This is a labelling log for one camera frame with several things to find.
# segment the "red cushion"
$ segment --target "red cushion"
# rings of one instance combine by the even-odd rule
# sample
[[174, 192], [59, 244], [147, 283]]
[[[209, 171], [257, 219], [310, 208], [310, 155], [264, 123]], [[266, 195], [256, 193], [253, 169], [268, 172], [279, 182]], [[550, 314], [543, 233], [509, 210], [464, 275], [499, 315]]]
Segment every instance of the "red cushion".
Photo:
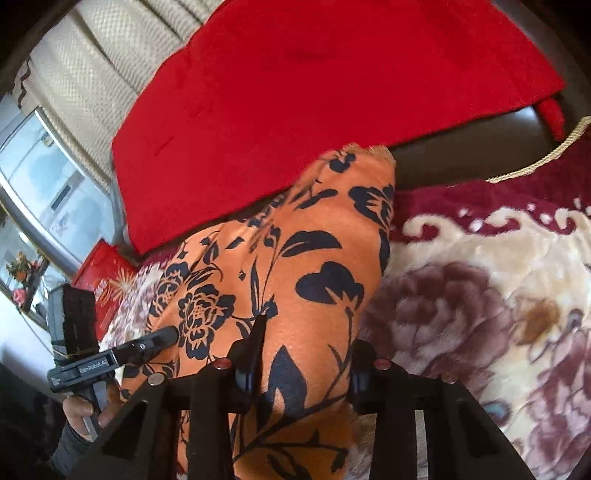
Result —
[[323, 151], [393, 145], [563, 87], [488, 0], [228, 0], [113, 141], [140, 252], [288, 187]]

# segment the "red packaging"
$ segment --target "red packaging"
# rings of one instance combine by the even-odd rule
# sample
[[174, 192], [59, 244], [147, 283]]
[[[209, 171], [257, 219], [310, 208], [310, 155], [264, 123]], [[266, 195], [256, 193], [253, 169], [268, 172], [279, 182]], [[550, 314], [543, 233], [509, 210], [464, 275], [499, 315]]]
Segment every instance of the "red packaging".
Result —
[[72, 286], [95, 294], [95, 331], [99, 342], [107, 333], [136, 273], [137, 269], [101, 238], [72, 281]]

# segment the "bolt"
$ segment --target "bolt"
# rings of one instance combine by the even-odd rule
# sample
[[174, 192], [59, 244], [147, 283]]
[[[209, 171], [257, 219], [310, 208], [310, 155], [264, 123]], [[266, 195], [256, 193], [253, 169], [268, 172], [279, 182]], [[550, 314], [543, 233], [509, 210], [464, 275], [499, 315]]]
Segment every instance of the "bolt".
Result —
[[213, 367], [217, 370], [227, 370], [228, 368], [232, 368], [232, 360], [227, 357], [218, 358], [214, 361]]
[[157, 373], [152, 374], [148, 377], [148, 385], [155, 387], [156, 385], [160, 385], [166, 377], [164, 374]]
[[457, 375], [449, 372], [444, 372], [441, 374], [441, 379], [445, 383], [454, 384], [457, 382]]
[[387, 358], [378, 358], [374, 360], [374, 368], [376, 370], [389, 370], [392, 366], [392, 362]]

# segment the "finger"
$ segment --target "finger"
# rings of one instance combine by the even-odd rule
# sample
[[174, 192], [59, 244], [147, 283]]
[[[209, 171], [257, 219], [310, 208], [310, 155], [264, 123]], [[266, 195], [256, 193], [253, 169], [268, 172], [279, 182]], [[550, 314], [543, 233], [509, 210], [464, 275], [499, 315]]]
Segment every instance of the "finger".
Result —
[[116, 381], [109, 382], [107, 385], [107, 399], [109, 400], [109, 403], [124, 403], [121, 400], [119, 384]]
[[72, 395], [71, 397], [68, 397], [64, 400], [62, 408], [68, 423], [74, 429], [74, 431], [82, 438], [90, 440], [88, 429], [84, 425], [82, 417], [89, 417], [92, 415], [93, 408], [91, 403], [86, 401], [84, 398]]
[[62, 404], [66, 417], [90, 417], [94, 408], [92, 403], [77, 395], [71, 395]]
[[107, 386], [107, 398], [109, 400], [109, 404], [106, 408], [101, 412], [99, 415], [98, 421], [101, 427], [106, 427], [111, 420], [117, 415], [119, 410], [125, 404], [121, 400], [121, 395], [119, 393], [119, 385], [116, 382], [111, 382]]

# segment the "gold trim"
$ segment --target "gold trim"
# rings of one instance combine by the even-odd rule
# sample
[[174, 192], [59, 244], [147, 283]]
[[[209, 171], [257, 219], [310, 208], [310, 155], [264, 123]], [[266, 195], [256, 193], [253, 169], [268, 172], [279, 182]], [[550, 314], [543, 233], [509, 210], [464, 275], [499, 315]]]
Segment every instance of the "gold trim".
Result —
[[544, 158], [520, 170], [516, 170], [511, 173], [506, 173], [504, 175], [500, 175], [499, 177], [492, 177], [487, 181], [490, 183], [499, 183], [500, 181], [515, 179], [517, 177], [523, 177], [525, 175], [532, 174], [542, 165], [546, 165], [547, 163], [559, 158], [566, 151], [567, 148], [569, 148], [573, 143], [575, 143], [579, 138], [583, 136], [589, 125], [591, 125], [591, 116], [584, 116], [580, 120], [578, 125], [575, 127], [575, 129], [572, 131], [572, 133], [568, 136], [568, 138], [564, 140], [558, 147], [552, 150], [552, 152], [550, 152]]

